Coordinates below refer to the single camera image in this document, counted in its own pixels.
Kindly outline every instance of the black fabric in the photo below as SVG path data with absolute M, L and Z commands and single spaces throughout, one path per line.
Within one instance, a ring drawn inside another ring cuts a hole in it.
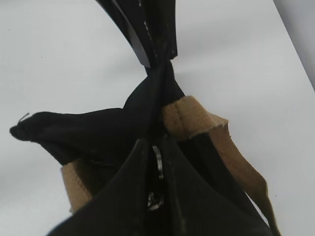
M 184 96 L 170 61 L 148 69 L 148 77 L 133 91 L 124 107 L 85 114 L 40 112 L 19 122 L 10 133 L 39 143 L 60 164 L 77 158 L 94 164 L 106 184 L 121 167 L 135 141 L 165 129 L 160 109 Z
M 93 174 L 82 177 L 92 200 L 49 236 L 272 236 L 208 135 L 176 143 L 162 123 L 161 108 L 184 96 L 169 61 L 177 55 L 175 1 L 98 2 L 148 77 L 123 108 L 40 112 L 10 129 L 62 165 L 80 158 L 87 168 L 77 171 Z

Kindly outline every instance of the beige strap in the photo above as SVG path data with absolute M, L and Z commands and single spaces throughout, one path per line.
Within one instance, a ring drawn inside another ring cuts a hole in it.
M 92 199 L 91 193 L 83 184 L 81 177 L 76 172 L 77 160 L 62 167 L 63 181 L 67 191 L 71 212 L 75 213 Z
M 209 133 L 226 167 L 267 218 L 274 236 L 280 236 L 268 197 L 267 182 L 234 145 L 229 135 L 228 121 L 207 112 L 191 96 L 183 97 L 164 107 L 162 114 L 165 127 L 177 141 Z

